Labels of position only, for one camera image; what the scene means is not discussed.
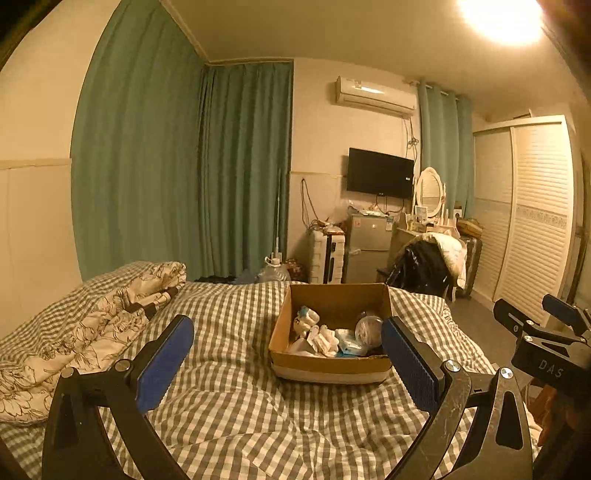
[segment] green curtain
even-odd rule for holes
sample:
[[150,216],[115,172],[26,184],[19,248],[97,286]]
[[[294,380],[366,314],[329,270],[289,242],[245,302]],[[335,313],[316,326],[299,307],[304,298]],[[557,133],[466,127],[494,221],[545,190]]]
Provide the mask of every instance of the green curtain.
[[287,243],[293,62],[209,67],[202,84],[198,209],[202,271],[257,270]]
[[444,95],[434,85],[418,86],[421,109],[421,168],[433,167],[446,184],[446,208],[450,214],[455,202],[462,204],[465,216],[474,206],[474,143],[472,103],[469,98],[450,92]]
[[122,0],[92,57],[72,134],[82,278],[134,260],[200,275],[199,92],[204,64],[158,0]]

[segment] metal pivot bolt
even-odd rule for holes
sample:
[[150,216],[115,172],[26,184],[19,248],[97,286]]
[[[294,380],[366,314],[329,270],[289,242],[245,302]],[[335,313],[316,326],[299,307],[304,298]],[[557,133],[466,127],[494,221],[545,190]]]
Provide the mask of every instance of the metal pivot bolt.
[[72,367],[65,367],[65,369],[61,371],[61,376],[64,378],[70,378],[72,375],[74,375],[74,369]]
[[129,367],[131,367],[131,362],[126,358],[124,358],[123,360],[119,360],[115,364],[115,370],[117,370],[118,372],[127,372],[127,370],[129,370]]
[[455,360],[446,360],[445,368],[447,368],[450,372],[459,372],[460,364],[457,363]]
[[513,371],[511,370],[511,368],[503,367],[501,368],[501,376],[509,380],[513,378]]

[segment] air conditioner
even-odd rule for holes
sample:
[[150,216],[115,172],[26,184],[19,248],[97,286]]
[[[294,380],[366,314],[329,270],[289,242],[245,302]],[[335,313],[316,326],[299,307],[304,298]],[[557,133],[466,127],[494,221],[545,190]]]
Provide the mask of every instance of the air conditioner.
[[407,118],[417,109],[417,97],[413,93],[343,77],[336,81],[336,102],[378,109]]

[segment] louvered door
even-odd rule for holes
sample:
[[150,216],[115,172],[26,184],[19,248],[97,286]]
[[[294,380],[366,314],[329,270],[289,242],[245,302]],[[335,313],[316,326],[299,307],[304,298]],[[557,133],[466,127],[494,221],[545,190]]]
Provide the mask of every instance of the louvered door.
[[473,214],[484,227],[474,290],[492,301],[505,258],[511,220],[513,159],[509,128],[475,135],[474,149]]
[[541,301],[558,295],[573,233],[573,162],[563,122],[511,127],[514,191],[494,300],[545,324]]

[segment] cardboard box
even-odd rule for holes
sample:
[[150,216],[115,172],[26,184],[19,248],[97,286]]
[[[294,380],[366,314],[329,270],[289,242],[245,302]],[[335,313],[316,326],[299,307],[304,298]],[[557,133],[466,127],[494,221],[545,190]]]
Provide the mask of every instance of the cardboard box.
[[286,353],[295,341],[292,330],[297,311],[306,305],[320,315],[319,325],[355,330],[365,310],[382,319],[392,316],[388,287],[383,283],[291,285],[269,342],[271,366],[278,377],[306,382],[365,384],[386,379],[392,364],[387,355],[360,358],[321,358]]

